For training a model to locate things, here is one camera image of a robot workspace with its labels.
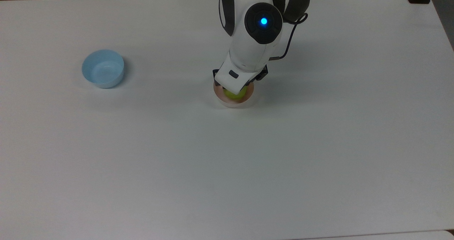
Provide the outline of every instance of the yellow ball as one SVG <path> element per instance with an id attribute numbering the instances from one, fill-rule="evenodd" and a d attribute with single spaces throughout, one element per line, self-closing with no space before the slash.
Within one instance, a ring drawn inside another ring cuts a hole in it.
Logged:
<path id="1" fill-rule="evenodd" d="M 238 93 L 238 95 L 235 95 L 234 93 L 228 91 L 227 89 L 223 89 L 224 91 L 224 95 L 226 95 L 228 98 L 232 99 L 232 100 L 240 100 L 244 97 L 244 95 L 246 94 L 246 90 L 248 90 L 248 87 L 247 86 L 244 86 L 240 93 Z"/>

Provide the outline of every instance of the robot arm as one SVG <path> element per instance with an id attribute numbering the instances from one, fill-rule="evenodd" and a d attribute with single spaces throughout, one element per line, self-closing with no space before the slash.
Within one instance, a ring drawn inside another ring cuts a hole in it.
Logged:
<path id="1" fill-rule="evenodd" d="M 215 83 L 240 93 L 266 69 L 281 39 L 282 24 L 296 22 L 308 4 L 309 0 L 219 0 L 221 24 L 232 43 Z"/>

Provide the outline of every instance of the plastic bowl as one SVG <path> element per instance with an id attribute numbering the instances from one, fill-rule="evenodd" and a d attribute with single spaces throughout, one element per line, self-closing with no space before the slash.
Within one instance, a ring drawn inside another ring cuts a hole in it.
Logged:
<path id="1" fill-rule="evenodd" d="M 123 79 L 123 58 L 113 50 L 95 51 L 84 60 L 82 74 L 98 88 L 112 88 Z"/>

